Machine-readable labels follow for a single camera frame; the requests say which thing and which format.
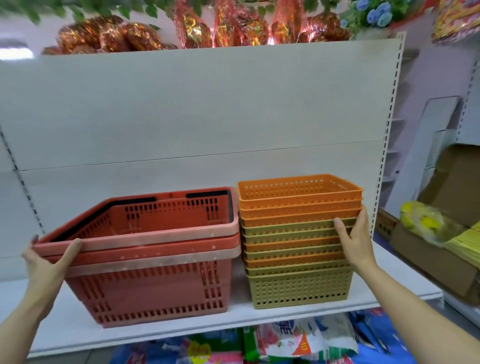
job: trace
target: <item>orange triangle label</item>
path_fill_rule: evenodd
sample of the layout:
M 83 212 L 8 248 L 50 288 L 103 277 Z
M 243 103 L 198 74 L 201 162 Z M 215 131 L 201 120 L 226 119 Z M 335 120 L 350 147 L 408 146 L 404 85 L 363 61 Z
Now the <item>orange triangle label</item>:
M 301 337 L 301 340 L 300 340 L 300 344 L 298 345 L 296 350 L 293 352 L 293 355 L 302 356 L 302 355 L 307 355 L 307 354 L 311 354 L 311 353 L 312 353 L 312 350 L 310 349 L 310 345 L 308 344 L 307 335 L 305 335 L 305 333 L 303 333 L 303 335 Z

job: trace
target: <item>forearm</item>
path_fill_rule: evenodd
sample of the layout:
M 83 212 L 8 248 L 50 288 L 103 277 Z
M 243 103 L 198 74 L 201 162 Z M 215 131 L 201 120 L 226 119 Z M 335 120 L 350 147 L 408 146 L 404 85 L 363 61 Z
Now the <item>forearm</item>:
M 42 308 L 24 298 L 0 325 L 0 364 L 23 364 L 40 325 Z
M 379 267 L 360 271 L 419 364 L 480 363 L 480 343 Z

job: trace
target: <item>stack of orange and green baskets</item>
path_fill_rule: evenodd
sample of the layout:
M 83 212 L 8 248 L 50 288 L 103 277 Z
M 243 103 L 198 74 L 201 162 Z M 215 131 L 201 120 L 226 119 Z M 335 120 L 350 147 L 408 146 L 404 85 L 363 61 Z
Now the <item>stack of orange and green baskets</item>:
M 350 230 L 362 191 L 331 174 L 238 183 L 243 260 L 255 308 L 347 298 L 352 269 L 333 219 Z

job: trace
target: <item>blue flower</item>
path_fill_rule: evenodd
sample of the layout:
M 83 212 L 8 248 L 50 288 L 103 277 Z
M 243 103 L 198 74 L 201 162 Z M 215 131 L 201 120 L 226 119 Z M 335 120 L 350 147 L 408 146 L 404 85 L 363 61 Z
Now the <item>blue flower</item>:
M 379 16 L 382 14 L 385 14 L 386 12 L 391 12 L 392 6 L 390 5 L 389 2 L 382 2 L 380 5 L 377 7 L 377 11 Z
M 369 0 L 358 0 L 357 1 L 357 10 L 359 10 L 361 12 L 364 11 L 364 10 L 367 10 L 368 3 L 369 3 Z
M 386 12 L 380 15 L 380 18 L 378 18 L 377 26 L 379 28 L 385 28 L 387 25 L 390 24 L 391 21 L 392 21 L 392 13 Z
M 367 14 L 367 22 L 368 24 L 375 25 L 380 18 L 380 13 L 377 9 L 370 10 Z

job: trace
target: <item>yellow label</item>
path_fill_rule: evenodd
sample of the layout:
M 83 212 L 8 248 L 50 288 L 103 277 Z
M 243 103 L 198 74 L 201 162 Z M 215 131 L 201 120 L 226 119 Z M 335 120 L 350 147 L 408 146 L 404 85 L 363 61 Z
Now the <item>yellow label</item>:
M 188 347 L 188 357 L 192 364 L 204 364 L 212 355 L 210 344 L 200 345 L 196 341 L 192 341 Z

